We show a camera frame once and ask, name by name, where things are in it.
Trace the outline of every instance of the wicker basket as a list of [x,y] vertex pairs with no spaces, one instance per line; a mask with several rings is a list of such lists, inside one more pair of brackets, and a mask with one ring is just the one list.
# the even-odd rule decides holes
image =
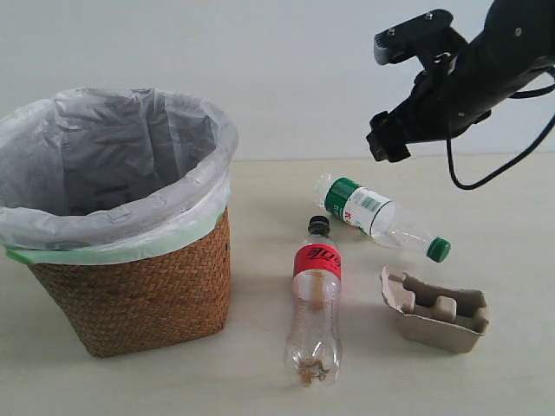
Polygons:
[[231,294],[228,213],[184,249],[137,262],[29,267],[95,357],[162,348],[225,326]]

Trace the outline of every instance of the plastic bottle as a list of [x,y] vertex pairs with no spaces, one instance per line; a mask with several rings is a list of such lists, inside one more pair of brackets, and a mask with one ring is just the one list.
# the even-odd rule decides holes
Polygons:
[[315,202],[381,246],[420,253],[437,263],[451,250],[447,240],[431,234],[395,201],[351,179],[325,173],[317,181]]
[[294,313],[287,336],[285,367],[305,387],[333,384],[343,348],[339,334],[341,256],[329,237],[326,217],[310,219],[310,235],[295,256]]

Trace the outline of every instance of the black cable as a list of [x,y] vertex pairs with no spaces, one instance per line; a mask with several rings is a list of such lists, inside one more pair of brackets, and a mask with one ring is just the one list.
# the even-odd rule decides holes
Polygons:
[[462,189],[463,191],[472,191],[474,189],[480,188],[481,186],[488,183],[490,180],[495,179],[498,176],[500,176],[501,173],[503,173],[506,170],[510,169],[511,167],[515,166],[523,158],[525,158],[530,153],[532,153],[534,150],[536,150],[536,148],[541,144],[542,141],[544,141],[544,139],[551,132],[551,130],[553,129],[554,126],[555,126],[555,114],[553,115],[552,119],[547,123],[547,126],[545,126],[545,128],[539,134],[538,138],[535,141],[533,141],[532,144],[529,147],[527,147],[524,152],[522,152],[521,154],[516,156],[514,159],[509,160],[502,167],[493,171],[492,173],[487,175],[485,178],[483,178],[483,179],[481,179],[477,182],[474,182],[471,185],[464,185],[457,179],[457,175],[455,174],[455,171],[454,171],[453,152],[452,152],[452,148],[451,148],[451,138],[448,138],[447,139],[447,162],[449,164],[449,175],[451,176],[451,180],[453,181],[453,183],[458,188]]
[[546,74],[551,75],[553,78],[553,84],[549,87],[534,89],[532,91],[519,91],[518,93],[514,93],[509,98],[513,98],[514,100],[524,100],[527,98],[536,98],[541,97],[542,95],[546,95],[555,91],[555,67],[547,67],[544,69]]

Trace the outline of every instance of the white wall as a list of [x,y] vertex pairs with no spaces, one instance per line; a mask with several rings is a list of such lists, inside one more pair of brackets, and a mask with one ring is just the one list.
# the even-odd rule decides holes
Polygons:
[[[235,120],[238,159],[369,157],[369,119],[396,106],[419,70],[416,60],[377,66],[374,34],[443,8],[474,38],[490,3],[6,0],[0,114],[80,86],[180,89],[215,101]],[[507,102],[456,149],[516,152],[547,122],[553,102]],[[542,149],[554,150],[555,137]],[[442,153],[443,145],[414,150]]]

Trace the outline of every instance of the barcode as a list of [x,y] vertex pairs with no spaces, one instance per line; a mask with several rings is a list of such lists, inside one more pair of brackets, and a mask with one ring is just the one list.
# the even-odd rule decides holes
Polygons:
[[371,197],[366,197],[361,205],[372,212],[375,212],[380,207],[380,203]]

